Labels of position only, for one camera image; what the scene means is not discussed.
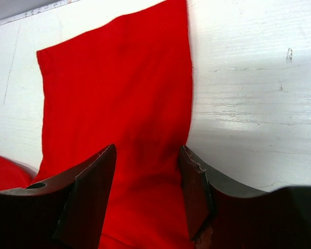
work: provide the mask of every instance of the white painted wood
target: white painted wood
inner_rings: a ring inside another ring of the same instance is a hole
[[[44,96],[36,50],[157,2],[81,0],[0,26],[0,155],[39,168]],[[310,185],[311,0],[191,0],[189,13],[188,146],[253,187]]]

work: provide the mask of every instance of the crack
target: crack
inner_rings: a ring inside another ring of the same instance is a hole
[[[14,58],[15,58],[15,53],[16,53],[17,41],[19,39],[19,34],[20,34],[20,27],[21,27],[21,24],[19,25],[19,29],[17,30],[17,37],[16,37],[16,41],[15,41],[14,54],[12,56],[10,70],[9,70],[8,79],[7,79],[7,86],[6,86],[6,92],[5,92],[5,97],[4,97],[4,105],[5,105],[5,102],[6,102],[6,95],[7,95],[8,83],[9,83],[9,79],[10,79],[10,73],[11,73],[12,65],[14,64]]]
[[[257,71],[261,71],[261,70],[286,70],[286,69],[290,69],[293,67],[299,67],[299,66],[304,66],[304,65],[297,65],[297,66],[289,66],[289,67],[280,67],[280,68],[259,68],[259,67],[255,67],[255,68],[250,68],[250,67],[245,67],[245,68],[229,68],[229,69],[217,69],[217,70],[209,70],[209,72],[218,72],[218,71],[229,71],[229,72],[238,72],[238,71],[253,71],[253,70],[257,70]]]
[[[42,127],[42,125],[41,125],[41,126],[37,126],[37,127],[34,129],[34,131],[37,130],[37,129],[39,129],[39,128],[41,128],[41,127]]]
[[[275,181],[273,182],[272,184],[270,185],[266,185],[266,186],[254,186],[254,188],[269,188],[269,187],[273,187],[275,184],[278,184],[278,183],[283,183],[283,184],[289,184],[289,185],[299,185],[299,184],[295,184],[295,183],[287,183],[287,182],[282,182],[282,181]]]
[[[256,151],[253,149],[239,149],[239,150],[246,150],[254,153],[282,153],[282,154],[289,154],[289,155],[311,155],[311,153],[299,153],[299,152],[285,152],[285,151],[276,151],[276,150],[265,150],[265,151]]]
[[[59,14],[56,14],[56,18],[58,19],[59,21],[59,29],[60,29],[60,42],[62,42],[62,22],[61,22],[61,19],[59,17]]]
[[[30,17],[31,20],[31,36],[32,36],[32,44],[33,44],[33,49],[36,50],[36,46],[35,46],[35,39],[34,39],[34,29],[33,29],[33,17]]]
[[[279,84],[280,84],[280,91],[281,91],[281,92],[288,93],[287,91],[284,91],[284,88],[283,88],[283,86],[282,86],[282,84],[281,84],[281,82],[283,82],[283,80],[280,81],[280,80],[278,79],[278,81],[279,81]]]

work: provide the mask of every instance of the red felt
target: red felt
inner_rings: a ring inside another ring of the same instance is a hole
[[[26,188],[31,180],[31,176],[16,163],[0,157],[0,190]]]
[[[185,0],[167,0],[37,52],[43,161],[34,182],[115,143],[100,248],[193,248],[177,165],[192,65]]]

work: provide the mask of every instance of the red fabric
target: red fabric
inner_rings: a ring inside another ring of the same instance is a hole
[[[26,188],[31,180],[31,176],[17,164],[0,157],[0,190]]]
[[[186,1],[118,17],[37,56],[44,158],[34,182],[115,143],[100,248],[193,248],[177,166],[192,102]]]

